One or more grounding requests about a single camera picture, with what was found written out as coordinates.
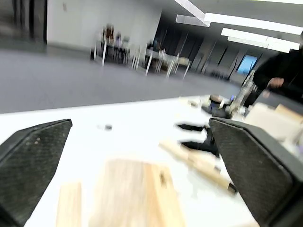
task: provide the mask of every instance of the fluorescent light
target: fluorescent light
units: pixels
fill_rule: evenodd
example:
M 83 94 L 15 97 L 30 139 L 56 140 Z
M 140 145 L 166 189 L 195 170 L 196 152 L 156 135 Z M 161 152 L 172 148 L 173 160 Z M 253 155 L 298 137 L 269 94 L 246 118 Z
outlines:
M 188 0 L 175 0 L 183 8 L 189 11 L 192 15 L 202 21 L 207 27 L 210 26 L 210 22 L 204 21 L 205 13 L 199 10 L 193 3 Z
M 270 2 L 281 2 L 281 3 L 290 3 L 290 4 L 301 4 L 301 5 L 303 5 L 302 0 L 251 0 L 251 1 L 270 1 Z
M 232 42 L 241 43 L 241 44 L 248 44 L 248 45 L 252 45 L 252 46 L 263 47 L 263 48 L 268 47 L 268 44 L 266 44 L 266 43 L 256 42 L 256 41 L 247 40 L 247 39 L 239 39 L 239 38 L 235 38 L 235 37 L 228 37 L 227 40 L 232 41 Z
M 285 47 L 285 46 L 281 46 L 278 44 L 268 44 L 267 49 L 271 49 L 271 50 L 275 50 L 275 51 L 280 51 L 280 52 L 285 52 L 285 53 L 289 53 L 290 49 Z
M 294 42 L 290 42 L 290 41 L 283 40 L 283 39 L 277 39 L 277 38 L 268 37 L 265 35 L 259 35 L 259 34 L 250 33 L 250 32 L 243 32 L 243 31 L 238 31 L 238 30 L 233 30 L 233 29 L 228 29 L 228 28 L 223 28 L 221 35 L 234 37 L 234 38 L 238 38 L 238 39 L 251 40 L 251 41 L 261 42 L 261 43 L 266 43 L 266 44 L 273 44 L 274 46 L 280 46 L 281 48 L 284 48 L 284 49 L 294 49 L 294 50 L 300 49 L 299 43 L 294 43 Z
M 300 49 L 300 44 L 299 43 L 294 43 L 294 42 L 290 42 L 290 41 L 283 40 L 283 39 L 268 37 L 266 42 L 269 43 L 269 44 L 273 43 L 273 44 L 277 44 L 277 45 L 287 46 L 287 47 L 289 47 L 290 49 L 293 49 L 293 50 L 299 50 Z
M 275 50 L 275 51 L 280 51 L 280 52 L 285 52 L 285 53 L 289 53 L 289 51 L 290 51 L 289 48 L 281 47 L 279 45 L 256 42 L 256 41 L 247 40 L 247 39 L 239 39 L 239 38 L 234 38 L 234 37 L 228 37 L 227 40 L 232 41 L 232 42 L 241 43 L 241 44 L 248 44 L 248 45 L 252 45 L 252 46 L 263 47 L 263 48 L 267 48 L 267 49 L 271 49 L 271 50 Z
M 255 33 L 243 32 L 228 28 L 223 28 L 221 35 L 224 36 L 231 36 L 239 39 L 248 39 L 256 42 L 266 42 L 267 36 L 265 35 L 258 35 Z
M 206 13 L 204 17 L 204 21 L 245 26 L 245 27 L 255 27 L 255 28 L 267 29 L 272 31 L 291 33 L 296 35 L 300 35 L 303 32 L 303 27 L 280 24 L 280 23 L 270 22 L 265 20 L 250 19 L 245 17 L 221 15 L 215 13 Z
M 188 25 L 197 25 L 197 26 L 207 26 L 201 20 L 196 17 L 184 16 L 177 14 L 176 23 L 188 24 Z

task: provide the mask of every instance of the glass window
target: glass window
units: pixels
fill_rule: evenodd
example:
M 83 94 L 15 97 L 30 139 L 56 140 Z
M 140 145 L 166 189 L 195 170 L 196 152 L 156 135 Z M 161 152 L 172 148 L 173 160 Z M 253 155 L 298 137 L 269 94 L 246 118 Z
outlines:
M 240 66 L 238 67 L 237 72 L 246 75 L 249 74 L 250 70 L 255 66 L 257 59 L 257 57 L 245 55 Z

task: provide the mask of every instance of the table surface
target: table surface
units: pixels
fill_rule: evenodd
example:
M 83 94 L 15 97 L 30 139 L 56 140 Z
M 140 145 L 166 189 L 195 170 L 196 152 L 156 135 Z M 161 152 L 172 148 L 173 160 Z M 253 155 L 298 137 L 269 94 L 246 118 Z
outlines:
M 1 114 L 0 143 L 26 127 L 66 118 L 73 122 L 54 178 L 25 226 L 54 227 L 60 186 L 81 180 L 82 226 L 87 227 L 97 175 L 113 158 L 168 166 L 189 227 L 238 227 L 252 222 L 239 194 L 228 194 L 158 147 L 163 139 L 203 141 L 204 131 L 184 132 L 174 124 L 204 124 L 209 117 L 178 98 Z M 104 130 L 106 124 L 112 125 L 111 131 Z M 205 156 L 221 166 L 221 173 L 228 177 L 221 160 Z

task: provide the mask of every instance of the office room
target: office room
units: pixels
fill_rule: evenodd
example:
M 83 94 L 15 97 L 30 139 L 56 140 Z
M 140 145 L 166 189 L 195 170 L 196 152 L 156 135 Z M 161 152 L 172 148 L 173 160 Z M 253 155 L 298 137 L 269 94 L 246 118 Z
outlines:
M 0 226 L 301 227 L 302 11 L 0 0 Z

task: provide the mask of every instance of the wooden plank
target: wooden plank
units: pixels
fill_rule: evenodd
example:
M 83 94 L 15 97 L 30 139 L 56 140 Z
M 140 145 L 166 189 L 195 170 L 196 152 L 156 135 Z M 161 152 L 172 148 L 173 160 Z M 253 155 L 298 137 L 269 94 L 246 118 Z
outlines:
M 173 154 L 178 159 L 184 161 L 189 166 L 193 167 L 194 163 L 197 165 L 203 165 L 210 169 L 215 169 L 215 165 L 209 161 L 207 161 L 203 157 L 199 157 L 196 152 L 191 152 L 187 147 L 178 144 L 173 140 L 163 140 L 160 141 L 159 146 L 164 148 L 169 153 Z
M 276 110 L 278 113 L 281 113 L 295 121 L 298 121 L 299 123 L 303 123 L 303 116 L 288 109 L 287 107 L 283 106 L 282 104 L 278 105 Z
M 81 183 L 61 186 L 56 227 L 81 227 Z
M 188 166 L 195 169 L 202 176 L 207 177 L 215 184 L 219 185 L 224 190 L 231 193 L 236 193 L 234 185 L 215 169 L 215 166 L 206 160 L 197 159 L 192 156 L 187 148 L 179 145 L 177 142 L 171 140 L 164 140 L 159 143 L 159 146 L 164 148 L 169 153 L 173 154 L 178 159 L 184 161 Z
M 107 162 L 94 191 L 89 227 L 184 227 L 169 170 L 130 160 Z

